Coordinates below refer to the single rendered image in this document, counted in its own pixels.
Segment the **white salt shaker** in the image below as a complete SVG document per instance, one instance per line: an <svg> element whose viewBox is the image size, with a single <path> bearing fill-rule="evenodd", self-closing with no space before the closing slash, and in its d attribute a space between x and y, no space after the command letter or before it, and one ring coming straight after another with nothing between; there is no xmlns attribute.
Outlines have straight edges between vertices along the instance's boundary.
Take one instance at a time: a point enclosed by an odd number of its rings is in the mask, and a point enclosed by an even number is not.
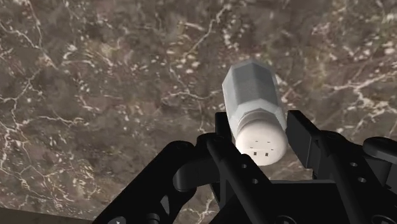
<svg viewBox="0 0 397 224"><path fill-rule="evenodd" d="M271 68L249 59L230 67L222 83L236 148L258 166L278 162L288 148L286 118Z"/></svg>

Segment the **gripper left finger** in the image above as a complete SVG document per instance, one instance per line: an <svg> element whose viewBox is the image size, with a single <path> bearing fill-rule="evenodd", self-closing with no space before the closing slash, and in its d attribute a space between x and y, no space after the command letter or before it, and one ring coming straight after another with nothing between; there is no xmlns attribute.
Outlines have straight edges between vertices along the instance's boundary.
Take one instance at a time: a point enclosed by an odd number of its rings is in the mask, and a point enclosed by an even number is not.
<svg viewBox="0 0 397 224"><path fill-rule="evenodd" d="M92 224L173 224L198 187L209 185L219 213L210 224L274 224L272 184L231 141L226 114L196 144L173 141L129 183Z"/></svg>

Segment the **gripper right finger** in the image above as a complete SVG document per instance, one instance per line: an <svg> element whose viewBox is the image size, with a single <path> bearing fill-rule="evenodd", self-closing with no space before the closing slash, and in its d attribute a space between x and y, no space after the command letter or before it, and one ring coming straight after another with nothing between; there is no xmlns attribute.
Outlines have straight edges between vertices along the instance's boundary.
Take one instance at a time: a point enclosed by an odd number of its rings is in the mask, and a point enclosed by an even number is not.
<svg viewBox="0 0 397 224"><path fill-rule="evenodd" d="M336 184L349 224L397 224L397 141L369 137L358 145L299 110L288 111L286 135L316 179Z"/></svg>

